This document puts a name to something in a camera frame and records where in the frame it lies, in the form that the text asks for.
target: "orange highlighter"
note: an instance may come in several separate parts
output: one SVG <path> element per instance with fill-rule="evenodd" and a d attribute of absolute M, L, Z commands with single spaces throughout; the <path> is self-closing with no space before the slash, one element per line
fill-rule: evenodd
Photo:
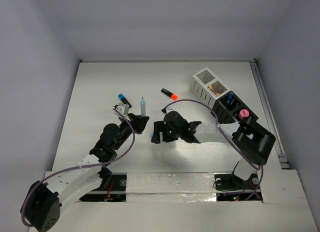
<path fill-rule="evenodd" d="M 171 93 L 170 91 L 166 90 L 165 88 L 163 88 L 161 90 L 162 93 L 164 93 L 166 96 L 169 96 L 171 99 L 173 99 L 174 101 L 176 101 L 178 99 L 178 96 L 174 93 Z"/>

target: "white table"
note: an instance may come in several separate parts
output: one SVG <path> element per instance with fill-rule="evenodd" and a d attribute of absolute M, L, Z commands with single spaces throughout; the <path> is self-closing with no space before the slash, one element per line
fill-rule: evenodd
<path fill-rule="evenodd" d="M 151 178 L 171 173 L 168 175 L 180 178 L 187 186 L 185 173 L 232 171 L 240 156 L 227 144 L 188 144 L 178 140 L 156 145 L 150 141 L 153 122 L 163 120 L 161 109 L 172 101 L 160 90 L 165 88 L 180 99 L 195 99 L 189 91 L 191 75 L 205 67 L 231 88 L 259 117 L 258 122 L 268 128 L 248 62 L 81 63 L 52 171 L 75 165 L 93 148 L 106 124 L 119 124 L 111 107 L 119 103 L 117 95 L 120 93 L 132 104 L 130 111 L 134 114 L 140 113 L 140 100 L 144 97 L 150 120 L 143 134 L 136 137 L 132 150 L 108 166 L 112 172 L 129 173 L 132 177 L 152 173 L 149 174 Z M 172 107 L 188 121 L 215 122 L 201 105 L 184 101 Z M 118 155 L 130 143 L 131 138 Z M 274 149 L 264 168 L 265 178 L 261 184 L 264 203 L 181 203 L 172 202 L 172 199 L 169 199 L 171 202 L 154 202 L 158 200 L 150 197 L 118 203 L 77 202 L 64 212 L 51 231 L 316 232 L 297 173 L 281 170 Z M 148 186 L 138 182 L 133 191 L 148 193 L 150 188 L 156 188 L 156 183 L 155 179 Z"/>

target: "pink cap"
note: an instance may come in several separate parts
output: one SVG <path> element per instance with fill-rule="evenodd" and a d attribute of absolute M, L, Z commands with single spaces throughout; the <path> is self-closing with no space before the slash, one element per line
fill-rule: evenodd
<path fill-rule="evenodd" d="M 249 111 L 244 108 L 240 110 L 239 118 L 240 120 L 242 120 L 243 118 L 249 117 L 249 115 L 250 115 Z"/>

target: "gray wall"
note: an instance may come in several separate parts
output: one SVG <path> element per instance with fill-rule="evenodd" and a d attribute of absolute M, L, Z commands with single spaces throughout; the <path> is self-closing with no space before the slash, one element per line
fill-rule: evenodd
<path fill-rule="evenodd" d="M 0 231 L 23 232 L 29 186 L 51 169 L 79 60 L 49 0 L 0 0 Z"/>
<path fill-rule="evenodd" d="M 260 55 L 291 0 L 50 0 L 82 59 Z"/>
<path fill-rule="evenodd" d="M 320 229 L 320 0 L 293 0 L 258 66 L 285 153 Z"/>

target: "white wall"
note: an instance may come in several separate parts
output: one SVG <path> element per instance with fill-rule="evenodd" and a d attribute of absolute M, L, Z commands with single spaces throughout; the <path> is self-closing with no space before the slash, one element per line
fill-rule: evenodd
<path fill-rule="evenodd" d="M 285 153 L 320 229 L 320 0 L 293 0 L 258 66 Z"/>
<path fill-rule="evenodd" d="M 81 59 L 260 55 L 291 0 L 50 0 Z"/>
<path fill-rule="evenodd" d="M 79 60 L 49 0 L 0 0 L 0 231 L 23 232 L 29 186 L 51 169 Z"/>

